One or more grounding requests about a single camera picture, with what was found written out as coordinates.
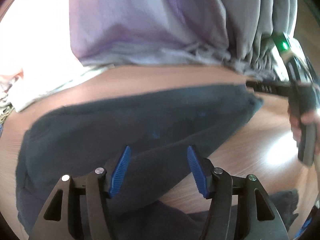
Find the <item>blue cloth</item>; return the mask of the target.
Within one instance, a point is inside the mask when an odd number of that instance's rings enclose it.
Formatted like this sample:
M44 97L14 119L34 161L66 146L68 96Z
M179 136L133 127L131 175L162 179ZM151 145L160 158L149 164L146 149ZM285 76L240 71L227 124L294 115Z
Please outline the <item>blue cloth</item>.
M302 227L300 228L300 230L296 233L294 240L297 240L301 237L301 235L304 233L304 231L307 229L307 227L309 226L309 224L311 223L312 218L308 218L304 224L302 225Z

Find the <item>white sheer curtain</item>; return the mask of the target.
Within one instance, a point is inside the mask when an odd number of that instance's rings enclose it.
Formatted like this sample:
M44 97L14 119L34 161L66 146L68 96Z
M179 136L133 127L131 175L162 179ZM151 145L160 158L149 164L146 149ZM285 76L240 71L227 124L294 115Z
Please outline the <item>white sheer curtain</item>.
M16 112L110 68L83 66L73 54L69 0L14 0L1 20L1 77L23 75L5 98Z

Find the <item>dark navy pants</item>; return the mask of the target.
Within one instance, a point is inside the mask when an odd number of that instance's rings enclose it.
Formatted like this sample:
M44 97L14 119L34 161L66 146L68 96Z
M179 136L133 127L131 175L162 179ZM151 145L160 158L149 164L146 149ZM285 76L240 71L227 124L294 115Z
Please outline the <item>dark navy pants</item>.
M204 158L246 124L263 101L245 86L213 85L63 107L24 135L16 168L18 218L28 235L58 180L84 176L116 158L131 160L118 194L107 199L116 239L201 239L211 201L199 193L187 159ZM296 218L295 191L269 196L285 228ZM84 239L91 239L80 197ZM232 198L234 239L238 198Z

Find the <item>purple grey curtain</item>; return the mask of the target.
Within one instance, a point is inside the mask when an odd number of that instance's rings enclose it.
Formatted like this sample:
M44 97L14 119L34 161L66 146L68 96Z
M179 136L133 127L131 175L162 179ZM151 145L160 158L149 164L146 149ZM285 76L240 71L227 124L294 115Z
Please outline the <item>purple grey curtain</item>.
M85 66L223 64L277 77L272 35L293 35L298 0L69 0Z

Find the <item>yellow blue woven scarf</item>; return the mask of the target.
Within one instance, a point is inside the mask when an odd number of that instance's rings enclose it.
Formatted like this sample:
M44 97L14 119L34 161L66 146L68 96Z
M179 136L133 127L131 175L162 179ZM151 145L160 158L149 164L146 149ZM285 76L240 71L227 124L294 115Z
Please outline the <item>yellow blue woven scarf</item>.
M1 99L1 112L0 112L0 124L3 125L7 117L11 114L11 112L14 110L13 105L4 100Z

